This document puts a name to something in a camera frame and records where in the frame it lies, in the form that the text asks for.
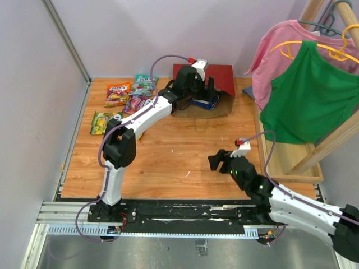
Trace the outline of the purple black cherry candy bag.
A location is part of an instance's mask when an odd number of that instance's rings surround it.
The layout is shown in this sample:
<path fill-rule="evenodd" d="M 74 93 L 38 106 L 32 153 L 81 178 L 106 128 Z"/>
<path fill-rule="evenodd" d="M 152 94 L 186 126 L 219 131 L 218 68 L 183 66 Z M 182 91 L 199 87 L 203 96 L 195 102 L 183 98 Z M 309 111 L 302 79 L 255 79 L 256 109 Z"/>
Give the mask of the purple black cherry candy bag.
<path fill-rule="evenodd" d="M 132 115 L 152 101 L 152 98 L 142 95 L 131 96 L 122 113 Z"/>

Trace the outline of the teal Fox's mint candy bag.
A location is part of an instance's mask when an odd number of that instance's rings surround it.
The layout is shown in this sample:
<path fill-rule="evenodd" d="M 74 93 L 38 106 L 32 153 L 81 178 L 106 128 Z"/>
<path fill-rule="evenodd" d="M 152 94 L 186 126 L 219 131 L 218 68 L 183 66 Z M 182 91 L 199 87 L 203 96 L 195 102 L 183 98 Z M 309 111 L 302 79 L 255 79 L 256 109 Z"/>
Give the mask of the teal Fox's mint candy bag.
<path fill-rule="evenodd" d="M 138 74 L 135 76 L 135 81 L 131 86 L 129 96 L 140 95 L 144 97 L 151 97 L 154 91 L 154 85 L 158 82 L 157 77 Z"/>

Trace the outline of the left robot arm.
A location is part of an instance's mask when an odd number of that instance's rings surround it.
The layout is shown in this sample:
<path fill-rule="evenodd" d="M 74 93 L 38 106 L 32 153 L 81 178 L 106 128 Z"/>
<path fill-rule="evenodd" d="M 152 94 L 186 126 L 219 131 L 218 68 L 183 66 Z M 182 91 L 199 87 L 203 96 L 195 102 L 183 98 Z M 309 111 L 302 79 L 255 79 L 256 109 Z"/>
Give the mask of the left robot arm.
<path fill-rule="evenodd" d="M 96 205 L 103 218 L 112 222 L 120 216 L 121 188 L 126 168 L 136 157 L 136 140 L 154 123 L 182 110 L 190 98 L 215 95 L 214 80 L 205 82 L 207 62 L 196 60 L 182 66 L 174 80 L 133 115 L 111 119 L 100 147 L 99 162 L 105 168 L 104 182 Z"/>

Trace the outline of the orange Fox's fruits candy bag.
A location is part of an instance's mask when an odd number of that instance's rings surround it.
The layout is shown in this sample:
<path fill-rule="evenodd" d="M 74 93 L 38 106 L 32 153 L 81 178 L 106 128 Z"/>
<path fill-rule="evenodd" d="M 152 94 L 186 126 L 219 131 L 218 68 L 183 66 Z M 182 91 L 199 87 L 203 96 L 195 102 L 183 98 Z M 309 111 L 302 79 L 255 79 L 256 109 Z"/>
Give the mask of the orange Fox's fruits candy bag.
<path fill-rule="evenodd" d="M 105 108 L 111 108 L 115 106 L 125 105 L 130 96 L 131 83 L 124 82 L 121 84 L 110 84 L 107 86 Z"/>

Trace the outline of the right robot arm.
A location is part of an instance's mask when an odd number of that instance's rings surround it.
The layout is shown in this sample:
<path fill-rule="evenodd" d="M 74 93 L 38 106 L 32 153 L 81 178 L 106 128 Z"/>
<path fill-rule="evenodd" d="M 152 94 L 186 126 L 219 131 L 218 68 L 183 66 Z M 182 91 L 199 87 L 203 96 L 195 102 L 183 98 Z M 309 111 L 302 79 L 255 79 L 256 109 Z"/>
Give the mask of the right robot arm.
<path fill-rule="evenodd" d="M 219 150 L 209 156 L 212 171 L 229 174 L 255 204 L 260 224 L 270 221 L 293 226 L 324 241 L 342 257 L 358 262 L 358 208 L 312 200 L 259 174 L 244 156 Z"/>

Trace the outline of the red paper bag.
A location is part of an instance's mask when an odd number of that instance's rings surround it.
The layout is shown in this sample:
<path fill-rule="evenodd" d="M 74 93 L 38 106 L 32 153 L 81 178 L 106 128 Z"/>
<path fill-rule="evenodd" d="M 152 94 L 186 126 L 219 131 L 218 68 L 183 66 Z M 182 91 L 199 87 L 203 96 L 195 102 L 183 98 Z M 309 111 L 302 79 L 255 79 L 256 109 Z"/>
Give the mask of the red paper bag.
<path fill-rule="evenodd" d="M 188 101 L 185 107 L 175 111 L 172 116 L 175 118 L 192 119 L 197 123 L 199 119 L 212 119 L 227 116 L 232 113 L 236 89 L 234 82 L 233 67 L 229 64 L 210 64 L 208 65 L 205 78 L 214 78 L 214 87 L 219 95 L 219 100 L 213 110 L 206 110 Z"/>

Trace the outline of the green yellow Fox's candy bag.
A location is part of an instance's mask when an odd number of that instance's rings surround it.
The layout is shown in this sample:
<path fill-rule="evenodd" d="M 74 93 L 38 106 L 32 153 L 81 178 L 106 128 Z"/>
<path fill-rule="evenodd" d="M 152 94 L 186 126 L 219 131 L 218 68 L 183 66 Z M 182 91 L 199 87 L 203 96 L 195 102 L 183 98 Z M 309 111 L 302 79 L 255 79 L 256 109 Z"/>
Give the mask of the green yellow Fox's candy bag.
<path fill-rule="evenodd" d="M 107 124 L 112 119 L 121 120 L 123 116 L 122 112 L 118 113 L 100 113 L 95 112 L 91 121 L 90 135 L 103 135 L 105 134 Z"/>

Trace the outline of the blue Doritos chips bag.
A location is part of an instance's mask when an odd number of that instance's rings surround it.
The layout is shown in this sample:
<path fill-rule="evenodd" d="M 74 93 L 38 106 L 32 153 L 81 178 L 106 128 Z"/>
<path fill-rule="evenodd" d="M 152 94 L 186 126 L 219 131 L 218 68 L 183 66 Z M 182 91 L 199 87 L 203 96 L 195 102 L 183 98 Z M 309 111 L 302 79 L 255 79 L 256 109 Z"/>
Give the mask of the blue Doritos chips bag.
<path fill-rule="evenodd" d="M 219 95 L 215 95 L 210 101 L 191 98 L 188 100 L 188 102 L 192 105 L 199 106 L 206 110 L 213 110 L 215 108 L 218 100 L 219 100 Z"/>

